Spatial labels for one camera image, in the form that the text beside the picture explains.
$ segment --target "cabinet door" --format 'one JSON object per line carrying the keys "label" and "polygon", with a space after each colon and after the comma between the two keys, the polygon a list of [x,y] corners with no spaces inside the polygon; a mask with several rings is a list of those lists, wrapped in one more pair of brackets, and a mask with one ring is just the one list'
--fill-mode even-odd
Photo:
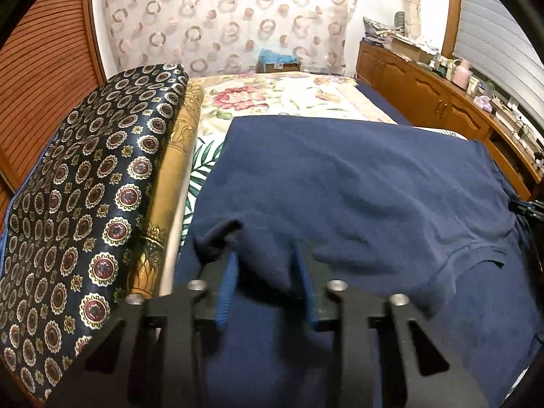
{"label": "cabinet door", "polygon": [[377,69],[372,79],[372,88],[376,89],[393,107],[401,113],[406,110],[404,96],[407,81],[406,62],[391,53],[379,56]]}
{"label": "cabinet door", "polygon": [[452,97],[443,111],[439,128],[453,130],[469,140],[483,139],[489,131],[489,124],[481,117],[477,108]]}
{"label": "cabinet door", "polygon": [[406,111],[402,113],[413,125],[437,128],[451,95],[424,70],[412,69],[411,72],[411,84],[406,91]]}
{"label": "cabinet door", "polygon": [[376,71],[377,59],[376,47],[368,46],[364,43],[359,48],[359,57],[357,58],[357,79],[365,81],[372,86],[372,75]]}

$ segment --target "cardboard box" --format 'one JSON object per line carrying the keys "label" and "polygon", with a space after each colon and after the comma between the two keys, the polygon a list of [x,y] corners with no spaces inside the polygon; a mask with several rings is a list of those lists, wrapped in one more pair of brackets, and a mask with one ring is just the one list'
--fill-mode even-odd
{"label": "cardboard box", "polygon": [[257,63],[257,73],[297,72],[300,71],[300,63]]}
{"label": "cardboard box", "polygon": [[432,55],[421,50],[415,44],[412,44],[410,40],[393,36],[391,42],[391,52],[394,54],[415,62],[429,64],[432,60]]}

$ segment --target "blue garment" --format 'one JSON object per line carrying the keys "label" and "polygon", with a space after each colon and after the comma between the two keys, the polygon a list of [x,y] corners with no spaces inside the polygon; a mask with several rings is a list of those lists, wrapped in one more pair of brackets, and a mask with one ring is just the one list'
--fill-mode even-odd
{"label": "blue garment", "polygon": [[[331,337],[302,323],[290,272],[300,241],[351,287],[408,294],[498,406],[540,323],[512,197],[477,141],[381,123],[235,119],[176,270],[176,282],[194,278],[225,242],[240,258],[228,330],[219,346],[204,341],[210,406],[324,406]],[[519,290],[504,299],[488,278]]]}

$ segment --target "white wall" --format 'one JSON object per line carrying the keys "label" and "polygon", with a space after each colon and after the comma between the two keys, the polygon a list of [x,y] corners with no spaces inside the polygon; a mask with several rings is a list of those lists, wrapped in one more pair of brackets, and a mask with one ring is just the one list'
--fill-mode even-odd
{"label": "white wall", "polygon": [[104,22],[104,13],[102,11],[102,0],[92,1],[92,16],[95,22],[96,42],[99,45],[102,66],[107,79],[119,73],[115,59],[113,58],[112,47],[110,45],[110,35],[106,30]]}
{"label": "white wall", "polygon": [[364,36],[363,17],[380,23],[394,24],[395,13],[403,10],[403,0],[358,0],[355,13],[347,25],[344,59],[345,74],[352,77],[357,66],[359,43]]}
{"label": "white wall", "polygon": [[449,0],[421,0],[421,34],[431,46],[442,50]]}

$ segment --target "pink bottle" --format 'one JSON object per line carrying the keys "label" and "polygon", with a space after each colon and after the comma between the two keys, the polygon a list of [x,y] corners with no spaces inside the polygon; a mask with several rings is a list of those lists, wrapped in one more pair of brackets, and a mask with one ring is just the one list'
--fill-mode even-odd
{"label": "pink bottle", "polygon": [[462,60],[455,68],[455,73],[453,74],[452,83],[459,86],[461,89],[466,90],[469,86],[469,81],[472,76],[472,72],[469,70],[471,64],[466,60]]}

